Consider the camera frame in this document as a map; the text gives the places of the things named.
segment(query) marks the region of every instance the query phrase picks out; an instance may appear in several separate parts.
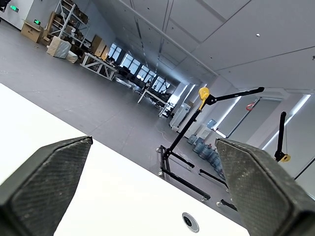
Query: desk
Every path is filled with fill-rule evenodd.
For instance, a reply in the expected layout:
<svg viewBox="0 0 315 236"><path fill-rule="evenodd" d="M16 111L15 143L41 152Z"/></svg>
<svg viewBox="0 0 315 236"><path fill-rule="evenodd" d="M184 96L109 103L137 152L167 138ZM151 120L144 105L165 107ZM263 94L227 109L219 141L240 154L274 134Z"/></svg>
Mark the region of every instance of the desk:
<svg viewBox="0 0 315 236"><path fill-rule="evenodd" d="M151 97L154 97L156 98L158 101L160 101L161 103L164 104L164 107L162 108L162 110L160 111L160 113L158 114L159 117L162 117L163 113L165 112L165 110L168 108L168 103L167 102L164 102L162 99L160 99L159 97L155 96L153 93L151 93L150 91L148 91L147 89L144 90L143 94L141 95L138 103L141 102L142 98L144 97L144 95L148 93Z"/></svg>
<svg viewBox="0 0 315 236"><path fill-rule="evenodd" d="M0 184L41 146L84 135L1 84L0 108ZM196 219L199 236L248 236L243 227L94 141L54 236L196 235L183 212Z"/></svg>
<svg viewBox="0 0 315 236"><path fill-rule="evenodd" d="M114 67L110 66L109 64L107 64L106 62L98 59L97 57L93 56L92 54L90 53L84 53L85 54L85 57L83 59L83 62L82 64L80 64L80 66L108 79L108 80L113 80L113 76L114 76L114 73L117 72L117 69L115 69ZM94 60L96 60L96 62L92 62L92 63L89 63L87 64L87 61L89 58L92 58ZM92 66L96 66L98 65L98 69L97 70L93 70L91 69ZM100 71L101 69L104 67L104 70L105 70L105 75L102 75L100 74Z"/></svg>

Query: window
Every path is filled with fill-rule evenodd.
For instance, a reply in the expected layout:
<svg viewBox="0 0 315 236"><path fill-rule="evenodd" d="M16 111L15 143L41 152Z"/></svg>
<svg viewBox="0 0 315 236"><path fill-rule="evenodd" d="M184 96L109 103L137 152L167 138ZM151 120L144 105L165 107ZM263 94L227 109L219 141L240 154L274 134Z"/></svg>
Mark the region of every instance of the window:
<svg viewBox="0 0 315 236"><path fill-rule="evenodd" d="M165 93L169 86L170 84L167 81L165 81L162 87L159 89L159 92Z"/></svg>
<svg viewBox="0 0 315 236"><path fill-rule="evenodd" d="M131 64L131 62L132 62L132 60L133 60L133 57L126 53L126 55L125 55L125 57L124 57L122 63L120 64L120 66L121 66L121 67L124 67L124 66L125 66L125 67L129 68L129 66L130 66L130 64Z"/></svg>
<svg viewBox="0 0 315 236"><path fill-rule="evenodd" d="M153 84L152 88L157 92L165 93L165 91L169 88L170 85L171 85L170 83L168 83L165 79L159 76L155 83Z"/></svg>
<svg viewBox="0 0 315 236"><path fill-rule="evenodd" d="M156 73L154 73L153 71L149 71L146 78L144 79L144 82L152 81L155 76L156 76Z"/></svg>
<svg viewBox="0 0 315 236"><path fill-rule="evenodd" d="M144 81L144 79L146 78L147 74L149 73L149 69L147 67L145 67L144 65L141 67L138 75L137 75L137 78Z"/></svg>
<svg viewBox="0 0 315 236"><path fill-rule="evenodd" d="M155 76L156 76L156 73L149 70L146 66L143 65L137 75L137 78L144 82L148 82L148 81L152 81Z"/></svg>
<svg viewBox="0 0 315 236"><path fill-rule="evenodd" d="M139 68L139 66L140 66L140 62L137 61L136 59L133 59L131 65L129 67L129 70L130 70L131 74L134 75L134 73L136 73L136 71Z"/></svg>
<svg viewBox="0 0 315 236"><path fill-rule="evenodd" d="M117 47L117 45L113 43L112 46L110 47L108 56L114 58L116 61L121 51L122 49Z"/></svg>
<svg viewBox="0 0 315 236"><path fill-rule="evenodd" d="M126 54L120 66L127 67L130 70L131 74L134 74L139 68L140 62L134 59L131 55Z"/></svg>

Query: cardboard box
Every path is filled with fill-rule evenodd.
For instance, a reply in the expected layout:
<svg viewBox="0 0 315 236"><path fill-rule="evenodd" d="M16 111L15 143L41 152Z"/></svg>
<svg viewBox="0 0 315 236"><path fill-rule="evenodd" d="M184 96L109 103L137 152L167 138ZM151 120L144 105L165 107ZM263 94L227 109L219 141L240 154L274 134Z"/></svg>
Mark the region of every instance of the cardboard box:
<svg viewBox="0 0 315 236"><path fill-rule="evenodd" d="M74 1L72 0L63 0L61 3L65 8L67 8L68 10L72 9L72 6L74 5Z"/></svg>
<svg viewBox="0 0 315 236"><path fill-rule="evenodd" d="M24 25L21 30L21 34L30 40L38 43L43 35L43 27L41 26L33 26L30 23L24 22Z"/></svg>
<svg viewBox="0 0 315 236"><path fill-rule="evenodd" d="M81 19L81 21L84 24L87 24L89 22L89 18L86 14L84 14L82 11L79 12L78 17Z"/></svg>
<svg viewBox="0 0 315 236"><path fill-rule="evenodd" d="M50 18L49 18L49 21L48 21L48 24L47 24L47 28L44 30L43 37L47 37L47 35L50 33L50 29L51 29L51 26L53 25L55 16L56 16L56 13L53 11L50 14Z"/></svg>
<svg viewBox="0 0 315 236"><path fill-rule="evenodd" d="M61 38L54 36L51 41L47 53L53 57L65 59L68 56L71 44L63 41Z"/></svg>
<svg viewBox="0 0 315 236"><path fill-rule="evenodd" d="M106 47L106 44L104 43L102 38L95 35L94 39L92 41L91 53L97 57L100 57L100 56L102 56L102 54L105 50L105 47Z"/></svg>
<svg viewBox="0 0 315 236"><path fill-rule="evenodd" d="M66 25L64 31L71 35L73 29L75 31L74 27Z"/></svg>
<svg viewBox="0 0 315 236"><path fill-rule="evenodd" d="M51 43L51 39L45 36L40 40L40 43L45 46L49 46Z"/></svg>
<svg viewBox="0 0 315 236"><path fill-rule="evenodd" d="M110 51L110 47L106 47L105 50L104 50L104 52L102 53L102 56L101 56L101 58L102 58L103 61L105 61L105 60L107 59L107 56L108 56L108 54L109 54L109 51Z"/></svg>
<svg viewBox="0 0 315 236"><path fill-rule="evenodd" d="M56 15L54 20L60 24L63 24L63 17L61 15Z"/></svg>

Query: ceiling panel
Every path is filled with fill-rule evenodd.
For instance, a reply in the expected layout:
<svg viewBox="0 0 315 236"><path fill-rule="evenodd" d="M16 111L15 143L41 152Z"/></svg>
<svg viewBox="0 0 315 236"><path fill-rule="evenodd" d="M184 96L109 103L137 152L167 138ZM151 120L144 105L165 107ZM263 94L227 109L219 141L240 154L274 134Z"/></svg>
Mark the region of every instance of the ceiling panel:
<svg viewBox="0 0 315 236"><path fill-rule="evenodd" d="M160 30L163 28L168 0L133 0L134 9Z"/></svg>
<svg viewBox="0 0 315 236"><path fill-rule="evenodd" d="M164 56L159 57L159 62L163 63L165 66L167 66L171 70L173 70L176 67L175 64L173 64L169 59L165 58Z"/></svg>
<svg viewBox="0 0 315 236"><path fill-rule="evenodd" d="M213 8L225 19L230 18L234 13L241 9L251 0L201 0Z"/></svg>
<svg viewBox="0 0 315 236"><path fill-rule="evenodd" d="M127 3L131 7L130 0L123 0L123 2Z"/></svg>
<svg viewBox="0 0 315 236"><path fill-rule="evenodd" d="M143 44L151 50L158 52L162 39L161 35L146 23L142 21L138 21L138 23Z"/></svg>
<svg viewBox="0 0 315 236"><path fill-rule="evenodd" d="M170 17L200 42L222 24L221 20L195 0L174 0Z"/></svg>
<svg viewBox="0 0 315 236"><path fill-rule="evenodd" d="M176 26L173 21L168 22L166 34L189 52L193 51L199 45L188 32Z"/></svg>
<svg viewBox="0 0 315 236"><path fill-rule="evenodd" d="M315 89L313 55L314 48L220 70L218 73L237 88Z"/></svg>
<svg viewBox="0 0 315 236"><path fill-rule="evenodd" d="M252 1L193 54L218 70L311 47L314 9L311 0Z"/></svg>
<svg viewBox="0 0 315 236"><path fill-rule="evenodd" d="M213 75L212 73L207 73L204 75L200 75L197 78L206 84L212 84L215 81L216 76Z"/></svg>
<svg viewBox="0 0 315 236"><path fill-rule="evenodd" d="M181 49L167 40L163 43L162 54L174 64L180 63L187 57Z"/></svg>
<svg viewBox="0 0 315 236"><path fill-rule="evenodd" d="M182 63L179 65L179 68L185 71L189 71L192 75L196 77L209 73L206 68L204 68L202 65L191 58L186 58L185 60L183 60Z"/></svg>

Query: round hole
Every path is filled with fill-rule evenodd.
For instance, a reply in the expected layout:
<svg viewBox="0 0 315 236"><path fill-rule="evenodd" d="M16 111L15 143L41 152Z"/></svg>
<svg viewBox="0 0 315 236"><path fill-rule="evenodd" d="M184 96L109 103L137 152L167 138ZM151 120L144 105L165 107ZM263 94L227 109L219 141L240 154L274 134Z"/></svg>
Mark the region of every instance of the round hole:
<svg viewBox="0 0 315 236"><path fill-rule="evenodd" d="M185 223L186 223L189 227L192 226L192 222L191 222L186 216L184 216L183 219L184 219Z"/></svg>
<svg viewBox="0 0 315 236"><path fill-rule="evenodd" d="M187 227L191 231L193 231L194 233L199 232L199 226L198 226L196 220L191 215L184 212L182 217L183 217L184 223L187 225Z"/></svg>

